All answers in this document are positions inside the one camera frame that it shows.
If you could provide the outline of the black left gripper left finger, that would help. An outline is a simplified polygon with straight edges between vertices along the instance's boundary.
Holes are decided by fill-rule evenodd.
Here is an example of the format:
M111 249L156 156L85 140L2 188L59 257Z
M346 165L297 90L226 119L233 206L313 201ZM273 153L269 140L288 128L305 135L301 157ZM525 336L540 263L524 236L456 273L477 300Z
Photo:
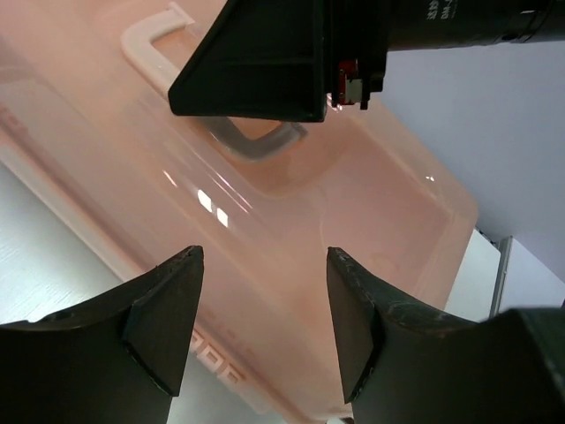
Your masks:
M3 325L2 422L166 422L203 274L203 249L191 246L76 306Z

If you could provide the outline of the pink plastic toolbox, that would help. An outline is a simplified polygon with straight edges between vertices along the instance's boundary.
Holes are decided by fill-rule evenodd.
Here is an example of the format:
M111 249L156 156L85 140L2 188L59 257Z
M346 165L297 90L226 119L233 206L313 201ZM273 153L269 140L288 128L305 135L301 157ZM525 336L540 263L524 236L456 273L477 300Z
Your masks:
M259 412L347 417L326 256L444 307L476 201L378 99L320 124L177 117L218 1L4 1L1 159L123 279L189 245L192 350Z

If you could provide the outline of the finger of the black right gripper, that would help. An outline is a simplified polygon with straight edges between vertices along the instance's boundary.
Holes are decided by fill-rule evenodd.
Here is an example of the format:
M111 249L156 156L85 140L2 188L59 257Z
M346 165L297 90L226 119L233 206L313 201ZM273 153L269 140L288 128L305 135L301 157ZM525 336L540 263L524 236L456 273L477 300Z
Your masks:
M324 18L321 1L229 0L171 85L171 111L323 121Z

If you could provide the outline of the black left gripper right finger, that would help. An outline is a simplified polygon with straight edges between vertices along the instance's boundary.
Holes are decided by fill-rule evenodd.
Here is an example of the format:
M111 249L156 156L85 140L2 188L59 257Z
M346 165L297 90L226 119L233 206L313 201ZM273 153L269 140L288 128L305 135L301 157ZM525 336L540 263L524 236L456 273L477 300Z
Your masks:
M562 308L471 322L388 284L338 247L328 249L327 287L355 422L563 422Z

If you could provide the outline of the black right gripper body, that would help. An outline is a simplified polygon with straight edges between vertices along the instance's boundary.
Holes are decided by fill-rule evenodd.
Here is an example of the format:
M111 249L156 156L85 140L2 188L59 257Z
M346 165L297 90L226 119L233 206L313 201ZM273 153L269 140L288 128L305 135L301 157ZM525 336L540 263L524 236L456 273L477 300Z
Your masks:
M334 107L368 107L388 53L561 41L562 1L329 1L328 79Z

